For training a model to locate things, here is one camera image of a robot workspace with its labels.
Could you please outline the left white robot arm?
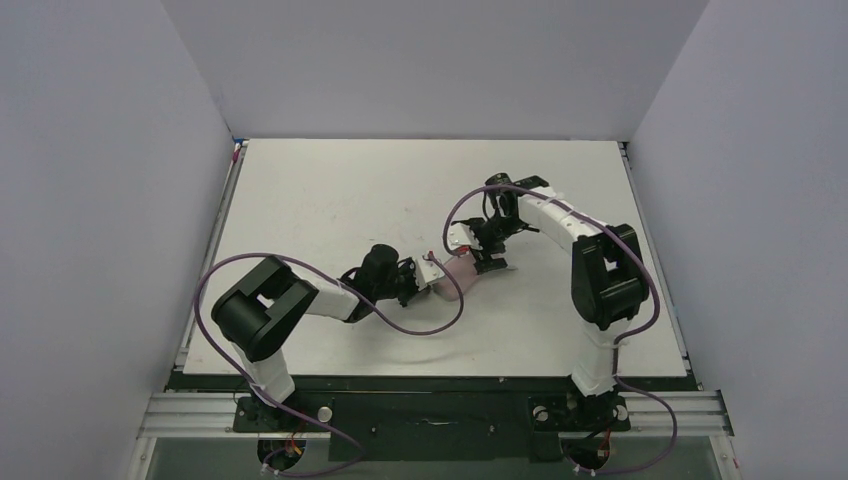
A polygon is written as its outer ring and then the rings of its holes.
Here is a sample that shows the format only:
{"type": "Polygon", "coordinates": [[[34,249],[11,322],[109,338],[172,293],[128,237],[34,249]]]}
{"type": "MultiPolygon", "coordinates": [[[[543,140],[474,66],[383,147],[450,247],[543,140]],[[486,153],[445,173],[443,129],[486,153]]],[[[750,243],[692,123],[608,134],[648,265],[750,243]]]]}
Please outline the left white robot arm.
{"type": "Polygon", "coordinates": [[[361,264],[326,284],[297,274],[268,255],[214,303],[211,319],[236,349],[255,395],[268,405],[295,391],[283,345],[307,315],[357,323],[382,300],[405,307],[442,274],[426,258],[401,258],[376,244],[361,264]]]}

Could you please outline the pink zippered umbrella case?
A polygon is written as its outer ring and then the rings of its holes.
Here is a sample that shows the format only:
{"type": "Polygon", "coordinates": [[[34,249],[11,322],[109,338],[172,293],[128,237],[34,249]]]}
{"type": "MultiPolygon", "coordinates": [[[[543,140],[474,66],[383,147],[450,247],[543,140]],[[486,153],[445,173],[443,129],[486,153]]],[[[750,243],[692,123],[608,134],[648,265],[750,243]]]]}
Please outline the pink zippered umbrella case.
{"type": "Polygon", "coordinates": [[[456,288],[450,278],[445,276],[432,285],[433,292],[443,300],[457,301],[460,297],[459,291],[466,296],[476,283],[516,270],[516,267],[507,265],[505,268],[498,268],[486,273],[478,273],[476,266],[476,260],[473,256],[453,257],[449,259],[444,264],[444,267],[459,285],[459,288],[456,288]]]}

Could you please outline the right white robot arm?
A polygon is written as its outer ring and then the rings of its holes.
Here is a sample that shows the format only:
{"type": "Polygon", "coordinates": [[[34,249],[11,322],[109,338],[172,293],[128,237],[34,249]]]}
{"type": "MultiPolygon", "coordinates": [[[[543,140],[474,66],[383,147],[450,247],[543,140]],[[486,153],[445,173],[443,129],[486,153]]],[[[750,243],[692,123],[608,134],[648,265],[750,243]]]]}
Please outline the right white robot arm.
{"type": "Polygon", "coordinates": [[[570,296],[582,319],[582,343],[570,375],[585,397],[614,390],[618,349],[650,295],[638,236],[628,224],[610,225],[577,211],[539,176],[518,181],[498,173],[485,182],[491,213],[454,221],[454,250],[470,253],[476,273],[506,268],[505,242],[523,231],[542,233],[571,258],[570,296]]]}

